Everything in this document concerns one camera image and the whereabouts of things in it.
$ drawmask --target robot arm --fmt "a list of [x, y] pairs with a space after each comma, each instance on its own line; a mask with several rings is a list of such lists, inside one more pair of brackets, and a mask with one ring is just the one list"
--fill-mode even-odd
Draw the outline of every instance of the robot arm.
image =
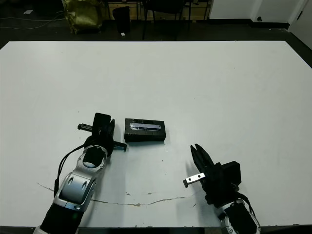
[[214, 164], [201, 146], [195, 146], [191, 146], [191, 152], [200, 173], [186, 178], [183, 181], [185, 187], [200, 181], [207, 203], [216, 207], [222, 233], [260, 234], [261, 228], [249, 200], [238, 192], [241, 183], [239, 163]]
[[112, 154], [114, 146], [124, 149], [127, 147], [123, 143], [114, 142], [114, 128], [115, 121], [111, 120], [109, 115], [100, 113], [96, 113], [93, 126], [86, 124], [78, 126], [78, 129], [92, 132], [92, 135], [81, 146], [84, 150], [77, 160], [76, 168], [66, 176], [61, 187], [58, 188], [63, 163], [61, 162], [55, 182], [53, 203], [41, 226], [35, 229], [35, 234], [76, 232], [96, 189], [97, 177], [104, 168], [106, 158]]

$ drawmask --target dark floor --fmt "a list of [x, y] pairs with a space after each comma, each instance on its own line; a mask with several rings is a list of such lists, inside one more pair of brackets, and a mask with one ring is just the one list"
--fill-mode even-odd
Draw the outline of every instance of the dark floor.
[[[41, 16], [36, 11], [30, 15], [23, 15], [24, 8], [12, 8], [8, 5], [0, 6], [0, 18], [17, 17], [36, 20], [50, 20], [55, 16], [57, 19], [63, 17], [62, 13], [48, 14]], [[18, 40], [67, 40], [67, 41], [141, 41], [143, 22], [132, 21], [131, 32], [122, 37], [117, 32], [115, 21], [103, 22], [101, 33], [89, 33], [73, 35], [70, 33], [66, 20], [47, 22], [25, 21], [19, 19], [0, 19], [0, 48], [9, 41]], [[7, 29], [2, 27], [32, 28], [44, 25], [37, 29]], [[166, 41], [175, 40], [176, 31], [173, 30], [177, 24], [174, 21], [148, 22], [145, 40]], [[211, 25], [206, 21], [188, 22], [179, 24], [179, 31], [176, 40], [284, 40], [312, 67], [312, 50], [296, 38], [292, 33], [282, 28], [251, 28], [247, 24], [218, 24]]]

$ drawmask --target black cable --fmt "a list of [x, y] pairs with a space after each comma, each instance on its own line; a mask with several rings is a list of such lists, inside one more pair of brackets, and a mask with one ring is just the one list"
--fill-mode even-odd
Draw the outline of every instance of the black cable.
[[58, 190], [59, 190], [59, 176], [60, 176], [60, 173], [62, 172], [62, 169], [63, 169], [63, 166], [64, 166], [64, 163], [66, 161], [66, 159], [68, 158], [68, 156], [77, 151], [77, 150], [80, 150], [81, 148], [84, 147], [85, 144], [82, 144], [80, 146], [78, 146], [77, 148], [73, 149], [71, 152], [69, 152], [67, 155], [64, 156], [64, 158], [60, 161], [59, 163], [59, 166], [58, 166], [58, 176], [54, 182], [54, 196], [57, 194]]
[[252, 208], [252, 206], [251, 206], [250, 201], [248, 200], [248, 198], [247, 198], [245, 195], [243, 195], [243, 194], [241, 194], [241, 193], [239, 193], [239, 192], [236, 192], [236, 194], [237, 194], [237, 197], [238, 197], [238, 198], [243, 199], [243, 200], [248, 204], [248, 206], [249, 206], [249, 212], [252, 213], [252, 214], [255, 216], [254, 210], [253, 210], [253, 208]]

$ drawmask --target black trash can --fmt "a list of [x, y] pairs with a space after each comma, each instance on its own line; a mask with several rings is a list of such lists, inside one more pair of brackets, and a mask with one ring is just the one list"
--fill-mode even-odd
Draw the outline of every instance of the black trash can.
[[128, 6], [114, 9], [113, 16], [119, 33], [130, 32], [130, 8]]

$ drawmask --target cable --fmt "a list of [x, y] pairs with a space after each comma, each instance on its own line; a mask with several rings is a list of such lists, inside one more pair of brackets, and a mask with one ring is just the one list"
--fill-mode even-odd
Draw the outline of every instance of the cable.
[[61, 18], [61, 19], [47, 19], [47, 20], [41, 20], [41, 19], [24, 19], [24, 18], [16, 18], [16, 17], [0, 18], [0, 20], [8, 20], [8, 19], [29, 20], [29, 21], [57, 21], [57, 20], [63, 20], [63, 19], [65, 19], [65, 18]]
[[250, 201], [248, 200], [248, 198], [247, 198], [245, 195], [243, 195], [243, 194], [241, 194], [241, 193], [239, 193], [239, 192], [236, 192], [236, 194], [237, 194], [237, 197], [238, 197], [238, 198], [243, 199], [243, 200], [248, 204], [248, 206], [249, 206], [249, 212], [252, 213], [252, 214], [254, 215], [254, 217], [255, 217], [254, 210], [253, 210], [253, 208], [252, 208], [252, 206], [251, 206]]
[[54, 182], [54, 196], [57, 194], [57, 192], [59, 190], [59, 176], [60, 176], [60, 173], [62, 172], [63, 165], [64, 165], [66, 159], [68, 158], [68, 156], [71, 153], [73, 153], [73, 152], [75, 152], [77, 150], [80, 150], [83, 147], [84, 147], [84, 144], [82, 144], [82, 145], [78, 146], [77, 148], [73, 149], [71, 152], [69, 152], [67, 155], [65, 155], [64, 158], [60, 161], [59, 166], [58, 166], [58, 176], [57, 176], [57, 178], [56, 178], [56, 180]]
[[56, 20], [63, 20], [65, 18], [62, 19], [56, 19], [57, 17], [59, 17], [62, 14], [59, 14], [57, 16], [55, 16], [52, 20], [49, 20], [48, 22], [46, 22], [45, 24], [38, 26], [38, 27], [34, 27], [34, 28], [13, 28], [13, 27], [0, 27], [0, 28], [10, 28], [10, 29], [18, 29], [18, 30], [30, 30], [30, 29], [36, 29], [36, 28], [41, 28], [43, 26], [46, 26], [48, 23], [52, 22], [52, 21], [56, 21]]

